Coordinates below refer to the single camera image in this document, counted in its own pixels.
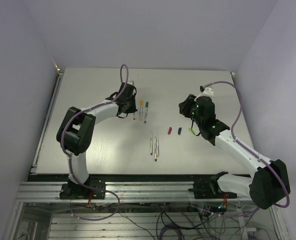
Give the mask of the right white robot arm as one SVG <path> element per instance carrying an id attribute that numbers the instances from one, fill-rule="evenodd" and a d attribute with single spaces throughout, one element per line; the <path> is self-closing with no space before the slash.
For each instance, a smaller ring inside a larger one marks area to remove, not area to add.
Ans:
<path id="1" fill-rule="evenodd" d="M 199 135 L 213 146 L 228 153 L 248 172 L 248 177 L 227 171 L 213 175 L 208 181 L 208 192 L 214 198 L 234 193 L 250 198 L 263 210 L 286 199 L 290 203 L 290 183 L 286 164 L 280 159 L 271 160 L 233 136 L 228 125 L 216 117 L 215 104 L 209 96 L 190 94 L 179 105 L 179 113 L 197 125 Z"/>

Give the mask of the purple marker pen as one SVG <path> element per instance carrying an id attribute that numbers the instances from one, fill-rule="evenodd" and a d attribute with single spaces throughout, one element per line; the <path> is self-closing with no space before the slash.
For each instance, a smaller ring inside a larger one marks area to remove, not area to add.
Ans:
<path id="1" fill-rule="evenodd" d="M 150 132 L 150 155 L 152 156 L 154 152 L 154 141 L 153 141 L 153 132 Z"/>

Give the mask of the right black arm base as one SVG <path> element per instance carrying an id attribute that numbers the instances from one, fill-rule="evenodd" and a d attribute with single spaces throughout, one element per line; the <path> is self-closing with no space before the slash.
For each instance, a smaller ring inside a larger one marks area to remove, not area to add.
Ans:
<path id="1" fill-rule="evenodd" d="M 226 174 L 228 174 L 227 171 L 222 171 L 211 176 L 208 180 L 195 181 L 188 191 L 194 194 L 195 199 L 236 199 L 236 193 L 224 192 L 219 188 L 217 181 Z"/>

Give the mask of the green marker pen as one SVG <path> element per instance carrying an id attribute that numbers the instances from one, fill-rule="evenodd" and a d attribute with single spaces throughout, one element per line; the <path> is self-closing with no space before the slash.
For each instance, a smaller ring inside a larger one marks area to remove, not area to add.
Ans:
<path id="1" fill-rule="evenodd" d="M 144 123 L 147 123 L 147 118 L 148 118 L 148 110 L 149 110 L 149 102 L 147 101 L 145 103 L 145 115 L 144 115 Z"/>

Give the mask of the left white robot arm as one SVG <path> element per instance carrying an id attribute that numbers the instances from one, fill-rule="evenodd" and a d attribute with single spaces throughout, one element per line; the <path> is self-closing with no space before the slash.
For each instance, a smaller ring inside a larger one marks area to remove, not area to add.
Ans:
<path id="1" fill-rule="evenodd" d="M 69 175 L 66 186 L 69 194 L 79 199 L 90 193 L 90 175 L 87 169 L 88 150 L 95 125 L 109 118 L 120 118 L 122 114 L 133 114 L 136 108 L 137 89 L 132 83 L 123 82 L 103 102 L 90 108 L 70 107 L 56 134 L 63 153 L 67 156 Z"/>

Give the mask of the yellow marker pen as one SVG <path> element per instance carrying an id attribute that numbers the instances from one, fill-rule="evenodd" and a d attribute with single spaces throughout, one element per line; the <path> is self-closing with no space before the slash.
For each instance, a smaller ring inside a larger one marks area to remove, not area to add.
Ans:
<path id="1" fill-rule="evenodd" d="M 144 100 L 140 100 L 139 120 L 143 120 Z"/>

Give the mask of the blue marker pen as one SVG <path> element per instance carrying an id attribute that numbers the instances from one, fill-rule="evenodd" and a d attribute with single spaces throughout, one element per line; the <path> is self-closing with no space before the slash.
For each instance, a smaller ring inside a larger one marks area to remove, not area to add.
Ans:
<path id="1" fill-rule="evenodd" d="M 158 140 L 157 137 L 154 137 L 154 161 L 158 160 Z"/>

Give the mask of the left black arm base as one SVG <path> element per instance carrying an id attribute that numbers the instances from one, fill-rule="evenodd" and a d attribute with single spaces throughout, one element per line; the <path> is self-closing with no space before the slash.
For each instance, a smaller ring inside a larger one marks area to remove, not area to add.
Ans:
<path id="1" fill-rule="evenodd" d="M 59 198 L 61 200 L 103 200 L 105 198 L 105 192 L 102 191 L 106 189 L 104 182 L 89 178 L 84 184 L 90 186 L 91 189 L 68 180 L 61 186 Z"/>

